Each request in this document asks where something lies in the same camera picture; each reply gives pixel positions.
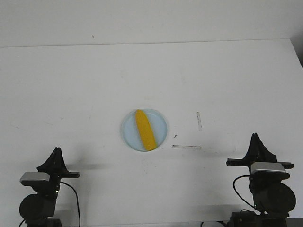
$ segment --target white wall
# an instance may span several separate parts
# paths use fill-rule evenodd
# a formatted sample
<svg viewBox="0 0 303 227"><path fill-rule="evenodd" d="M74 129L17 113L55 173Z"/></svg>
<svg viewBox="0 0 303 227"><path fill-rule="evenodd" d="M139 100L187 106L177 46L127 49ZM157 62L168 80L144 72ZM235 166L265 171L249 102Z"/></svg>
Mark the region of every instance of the white wall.
<svg viewBox="0 0 303 227"><path fill-rule="evenodd" d="M302 0L2 0L0 46L293 38Z"/></svg>

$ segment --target round plate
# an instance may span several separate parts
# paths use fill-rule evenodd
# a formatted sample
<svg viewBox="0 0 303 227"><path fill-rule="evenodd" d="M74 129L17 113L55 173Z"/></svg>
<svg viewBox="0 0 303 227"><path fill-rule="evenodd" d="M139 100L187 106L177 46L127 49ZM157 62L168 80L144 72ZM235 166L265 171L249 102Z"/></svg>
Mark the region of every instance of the round plate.
<svg viewBox="0 0 303 227"><path fill-rule="evenodd" d="M167 135L167 124L162 116L158 111L152 109L141 109L144 111L145 115L150 122L153 135L156 140L157 147L159 147L165 140ZM124 141L133 149L138 151L147 151L141 141L140 134L137 129L135 113L137 110L132 111L129 113L123 123L122 123L122 138Z"/></svg>

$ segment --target white surface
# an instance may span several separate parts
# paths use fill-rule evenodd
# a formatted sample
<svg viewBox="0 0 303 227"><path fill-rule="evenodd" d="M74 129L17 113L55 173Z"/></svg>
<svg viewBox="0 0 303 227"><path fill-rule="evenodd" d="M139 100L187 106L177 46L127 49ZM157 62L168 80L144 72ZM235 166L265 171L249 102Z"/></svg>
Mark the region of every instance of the white surface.
<svg viewBox="0 0 303 227"><path fill-rule="evenodd" d="M302 0L2 0L0 46L302 39L302 12Z"/></svg>
<svg viewBox="0 0 303 227"><path fill-rule="evenodd" d="M19 224L33 192L20 176L56 146L80 171L66 181L79 192L83 225L228 219L247 208L232 180L248 169L225 161L245 155L253 132L295 164L285 183L297 196L291 217L302 216L303 72L289 40L1 48L0 69L3 226ZM124 144L121 122L136 108L168 120L160 148ZM252 202L246 180L237 187ZM64 185L56 213L76 225Z"/></svg>
<svg viewBox="0 0 303 227"><path fill-rule="evenodd" d="M203 227L222 227L216 221L204 222ZM110 225L110 226L94 226L94 227L201 227L199 222L178 222L178 223L152 223L152 224L132 224L132 225Z"/></svg>

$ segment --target white table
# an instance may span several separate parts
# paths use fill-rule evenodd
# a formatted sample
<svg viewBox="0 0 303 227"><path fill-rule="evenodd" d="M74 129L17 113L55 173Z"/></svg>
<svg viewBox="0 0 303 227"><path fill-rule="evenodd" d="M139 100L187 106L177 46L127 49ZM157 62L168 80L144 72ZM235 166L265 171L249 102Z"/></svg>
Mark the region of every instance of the white table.
<svg viewBox="0 0 303 227"><path fill-rule="evenodd" d="M291 217L302 216L303 71L287 39L1 48L0 78L3 226L19 223L19 204L33 193L20 176L55 146L80 171L65 181L78 191L83 225L228 219L248 208L232 189L248 168L225 161L244 157L253 132L295 164L285 183L297 197ZM152 152L121 139L136 108L167 119L167 139ZM248 181L237 187L252 202ZM56 216L76 225L76 213L63 185Z"/></svg>

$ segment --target black mount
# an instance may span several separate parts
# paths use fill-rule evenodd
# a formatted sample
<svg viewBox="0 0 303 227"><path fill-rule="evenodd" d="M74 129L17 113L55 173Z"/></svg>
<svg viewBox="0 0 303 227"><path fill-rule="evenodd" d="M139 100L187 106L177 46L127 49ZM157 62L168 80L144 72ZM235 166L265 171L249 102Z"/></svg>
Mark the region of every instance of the black mount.
<svg viewBox="0 0 303 227"><path fill-rule="evenodd" d="M49 180L22 182L25 186L31 186L37 194L24 198L20 204L20 214L28 227L62 227L59 219L48 219L54 215L60 181L62 178L78 178L80 174L66 169L61 148L55 148L37 170L49 174Z"/></svg>
<svg viewBox="0 0 303 227"><path fill-rule="evenodd" d="M257 171L252 173L251 166L255 162L280 163L284 169L292 169L290 162L278 162L276 155L269 152L259 136L253 133L250 146L243 159L227 159L228 166L246 166L250 171L250 191L254 199L255 212L234 212L229 222L231 227L250 226L265 227L274 224L276 227L286 227L285 218L295 206L295 196L292 190L281 183L290 177L286 171Z"/></svg>

